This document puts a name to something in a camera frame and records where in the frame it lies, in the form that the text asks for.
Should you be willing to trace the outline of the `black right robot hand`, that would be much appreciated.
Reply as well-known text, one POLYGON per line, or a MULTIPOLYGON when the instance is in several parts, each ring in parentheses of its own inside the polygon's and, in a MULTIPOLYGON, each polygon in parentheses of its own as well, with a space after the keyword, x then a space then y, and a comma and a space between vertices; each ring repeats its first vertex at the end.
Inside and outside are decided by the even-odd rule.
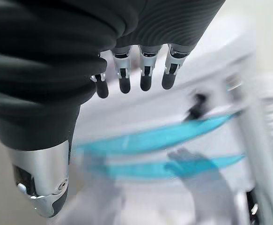
POLYGON ((111 51, 121 92, 130 91, 130 50, 140 48, 140 87, 151 87, 169 46, 170 89, 222 0, 0 0, 0 141, 15 183, 39 215, 56 216, 68 193, 80 106, 108 96, 101 52, 111 51))

